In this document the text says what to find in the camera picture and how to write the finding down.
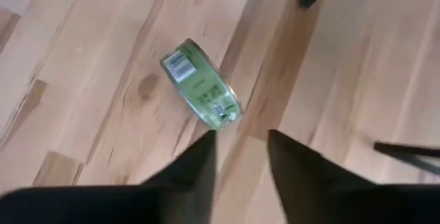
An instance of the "green can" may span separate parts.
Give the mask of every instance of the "green can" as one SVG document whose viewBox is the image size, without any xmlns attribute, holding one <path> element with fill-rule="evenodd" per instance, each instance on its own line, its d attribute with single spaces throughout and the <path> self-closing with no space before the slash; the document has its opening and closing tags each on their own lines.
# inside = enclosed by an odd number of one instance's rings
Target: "green can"
<svg viewBox="0 0 440 224">
<path fill-rule="evenodd" d="M 160 64 L 185 101 L 210 128 L 220 130 L 242 114 L 232 88 L 192 39 L 186 39 Z"/>
</svg>

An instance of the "tin can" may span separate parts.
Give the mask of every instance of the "tin can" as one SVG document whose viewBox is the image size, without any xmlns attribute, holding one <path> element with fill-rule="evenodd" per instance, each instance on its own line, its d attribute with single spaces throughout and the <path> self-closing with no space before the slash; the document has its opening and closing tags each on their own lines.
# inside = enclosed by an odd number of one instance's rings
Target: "tin can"
<svg viewBox="0 0 440 224">
<path fill-rule="evenodd" d="M 242 114 L 232 88 L 192 39 L 165 55 L 160 64 L 188 105 L 211 129 L 220 130 Z"/>
</svg>

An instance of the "barcode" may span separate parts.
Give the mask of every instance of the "barcode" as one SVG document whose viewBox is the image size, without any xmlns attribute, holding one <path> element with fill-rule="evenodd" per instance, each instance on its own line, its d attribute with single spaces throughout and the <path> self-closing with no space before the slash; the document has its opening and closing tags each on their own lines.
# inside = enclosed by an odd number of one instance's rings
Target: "barcode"
<svg viewBox="0 0 440 224">
<path fill-rule="evenodd" d="M 195 72 L 194 65 L 181 52 L 175 52 L 164 63 L 177 82 L 185 80 L 185 78 Z"/>
</svg>

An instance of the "wooden floor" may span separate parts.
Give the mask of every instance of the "wooden floor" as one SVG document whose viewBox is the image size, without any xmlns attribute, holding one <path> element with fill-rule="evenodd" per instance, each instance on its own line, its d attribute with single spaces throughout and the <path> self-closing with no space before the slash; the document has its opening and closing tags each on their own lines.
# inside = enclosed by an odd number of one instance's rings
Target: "wooden floor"
<svg viewBox="0 0 440 224">
<path fill-rule="evenodd" d="M 188 37 L 245 110 L 219 133 L 213 223 L 284 222 L 269 128 L 377 182 L 440 182 L 371 148 L 440 146 L 440 0 L 2 1 L 2 192 L 138 183 L 172 161 L 206 130 L 159 65 Z"/>
</svg>

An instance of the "can label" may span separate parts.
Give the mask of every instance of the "can label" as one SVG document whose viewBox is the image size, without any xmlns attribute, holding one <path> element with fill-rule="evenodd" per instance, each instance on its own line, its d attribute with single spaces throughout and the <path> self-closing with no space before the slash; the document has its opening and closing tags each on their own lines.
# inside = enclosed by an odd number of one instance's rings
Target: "can label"
<svg viewBox="0 0 440 224">
<path fill-rule="evenodd" d="M 185 101 L 210 128 L 222 129 L 241 115 L 234 92 L 194 41 L 183 42 L 161 60 L 161 66 Z"/>
</svg>

